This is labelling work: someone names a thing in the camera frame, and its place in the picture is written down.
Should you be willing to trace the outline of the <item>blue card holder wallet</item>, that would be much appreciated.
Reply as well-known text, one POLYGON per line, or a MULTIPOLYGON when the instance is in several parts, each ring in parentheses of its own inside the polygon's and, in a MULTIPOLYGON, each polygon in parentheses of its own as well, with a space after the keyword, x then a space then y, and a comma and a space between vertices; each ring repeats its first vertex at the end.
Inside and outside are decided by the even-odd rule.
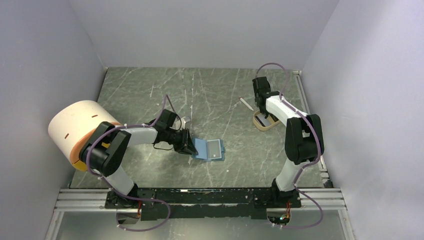
POLYGON ((197 153, 192 157, 205 162, 224 161, 225 147, 222 139, 205 140, 201 138, 193 139, 197 153))

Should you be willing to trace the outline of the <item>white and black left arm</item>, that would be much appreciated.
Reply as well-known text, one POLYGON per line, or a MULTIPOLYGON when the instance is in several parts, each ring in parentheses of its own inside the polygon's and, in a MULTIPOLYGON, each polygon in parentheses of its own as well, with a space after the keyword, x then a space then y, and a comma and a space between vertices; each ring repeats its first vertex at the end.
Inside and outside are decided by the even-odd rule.
POLYGON ((118 201, 124 207, 132 208, 138 203, 139 188, 122 167, 123 157, 129 146, 165 142, 179 154, 198 153, 189 129, 172 128, 178 117, 175 112, 165 109, 158 119, 146 125, 125 127, 103 121, 85 142, 78 157, 88 170, 119 192, 118 201))

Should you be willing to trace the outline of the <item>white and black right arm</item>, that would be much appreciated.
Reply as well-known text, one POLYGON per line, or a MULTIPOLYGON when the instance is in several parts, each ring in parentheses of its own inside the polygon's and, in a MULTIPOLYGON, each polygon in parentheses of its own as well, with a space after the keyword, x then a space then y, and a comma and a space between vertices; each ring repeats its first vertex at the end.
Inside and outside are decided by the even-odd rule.
POLYGON ((254 101, 265 117, 274 116, 285 125, 284 150, 287 160, 275 178, 278 187, 270 193, 270 202, 282 207, 289 200, 288 191, 297 188, 303 170, 316 164, 324 153, 321 119, 289 103, 279 91, 272 91, 265 76, 252 80, 254 101))

